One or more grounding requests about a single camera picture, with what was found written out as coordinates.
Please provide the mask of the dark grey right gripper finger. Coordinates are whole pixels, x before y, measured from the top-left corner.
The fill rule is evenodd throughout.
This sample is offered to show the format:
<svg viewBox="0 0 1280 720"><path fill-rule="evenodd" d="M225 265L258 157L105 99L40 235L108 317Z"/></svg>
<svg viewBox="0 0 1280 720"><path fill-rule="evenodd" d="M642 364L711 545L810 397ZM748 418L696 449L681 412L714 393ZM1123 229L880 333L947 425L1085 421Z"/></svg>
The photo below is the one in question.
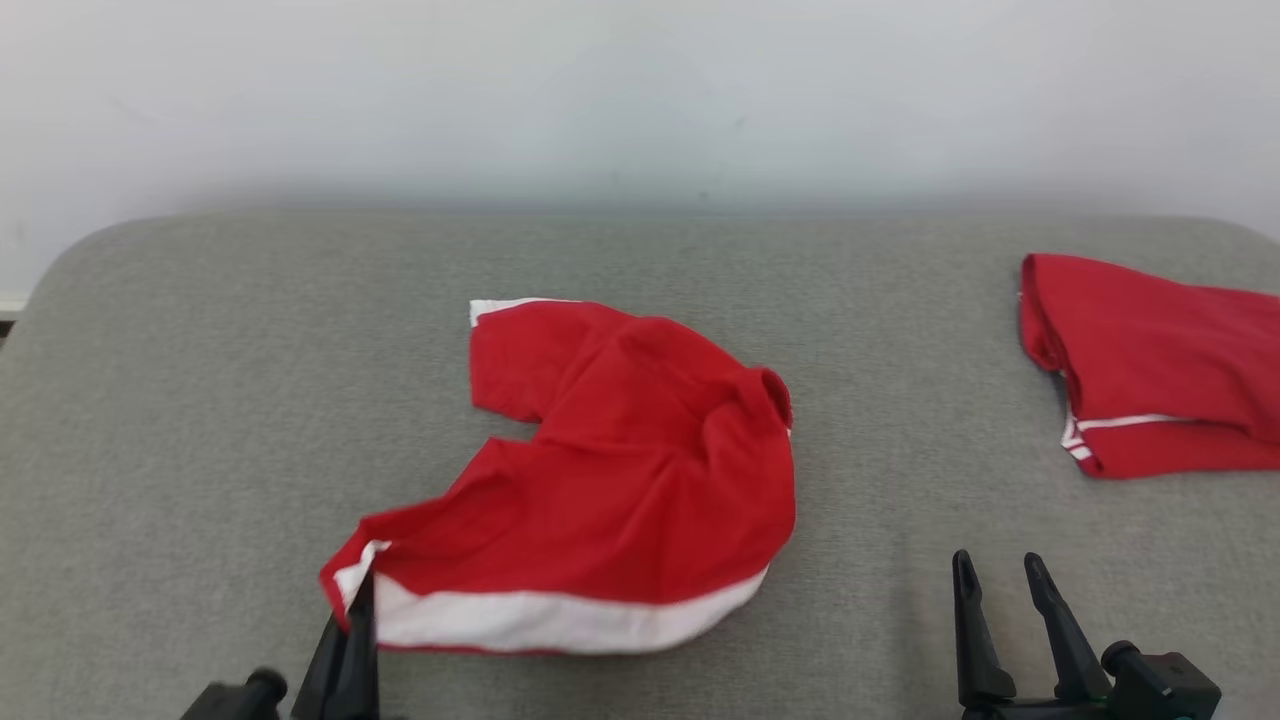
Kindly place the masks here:
<svg viewBox="0 0 1280 720"><path fill-rule="evenodd" d="M1024 569L1032 602L1044 621L1050 650L1057 673L1053 688L1059 701L1102 701L1111 691L1110 680L1069 603L1056 587L1043 559L1034 552L1024 556Z"/></svg>
<svg viewBox="0 0 1280 720"><path fill-rule="evenodd" d="M1016 684L998 664L982 609L982 585L965 550L952 556L952 583L959 703L964 708L1009 705Z"/></svg>

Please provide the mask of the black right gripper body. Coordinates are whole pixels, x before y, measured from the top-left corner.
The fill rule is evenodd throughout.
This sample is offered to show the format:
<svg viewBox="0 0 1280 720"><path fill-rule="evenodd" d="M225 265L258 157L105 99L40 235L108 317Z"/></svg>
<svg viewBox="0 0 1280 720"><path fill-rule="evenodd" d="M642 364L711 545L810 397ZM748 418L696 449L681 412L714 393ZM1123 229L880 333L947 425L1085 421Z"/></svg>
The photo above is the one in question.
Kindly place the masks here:
<svg viewBox="0 0 1280 720"><path fill-rule="evenodd" d="M1016 700L963 697L963 719L1117 719L1107 698Z"/></svg>

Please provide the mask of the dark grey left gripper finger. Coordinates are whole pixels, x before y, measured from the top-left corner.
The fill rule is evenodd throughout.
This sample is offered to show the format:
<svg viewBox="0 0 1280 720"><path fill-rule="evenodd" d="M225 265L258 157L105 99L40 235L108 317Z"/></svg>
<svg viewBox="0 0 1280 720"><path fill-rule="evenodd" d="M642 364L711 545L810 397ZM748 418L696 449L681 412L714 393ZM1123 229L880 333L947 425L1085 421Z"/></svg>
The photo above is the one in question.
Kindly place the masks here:
<svg viewBox="0 0 1280 720"><path fill-rule="evenodd" d="M346 646L346 719L379 719L375 575L362 580L348 610Z"/></svg>
<svg viewBox="0 0 1280 720"><path fill-rule="evenodd" d="M292 705L293 719L358 719L358 678L349 633L326 621Z"/></svg>

